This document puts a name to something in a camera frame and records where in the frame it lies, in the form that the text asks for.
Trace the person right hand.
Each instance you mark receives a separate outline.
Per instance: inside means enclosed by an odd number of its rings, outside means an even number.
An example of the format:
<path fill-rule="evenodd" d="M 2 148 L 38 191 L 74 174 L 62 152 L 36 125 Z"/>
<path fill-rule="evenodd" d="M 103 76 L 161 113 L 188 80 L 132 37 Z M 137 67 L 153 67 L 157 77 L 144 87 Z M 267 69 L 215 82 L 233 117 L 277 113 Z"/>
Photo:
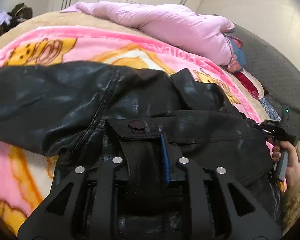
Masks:
<path fill-rule="evenodd" d="M 300 163 L 296 148 L 288 141 L 275 141 L 275 146 L 273 147 L 272 159 L 278 162 L 281 157 L 280 148 L 288 150 L 288 166 L 286 170 L 286 181 L 288 188 L 294 186 L 300 179 Z"/>

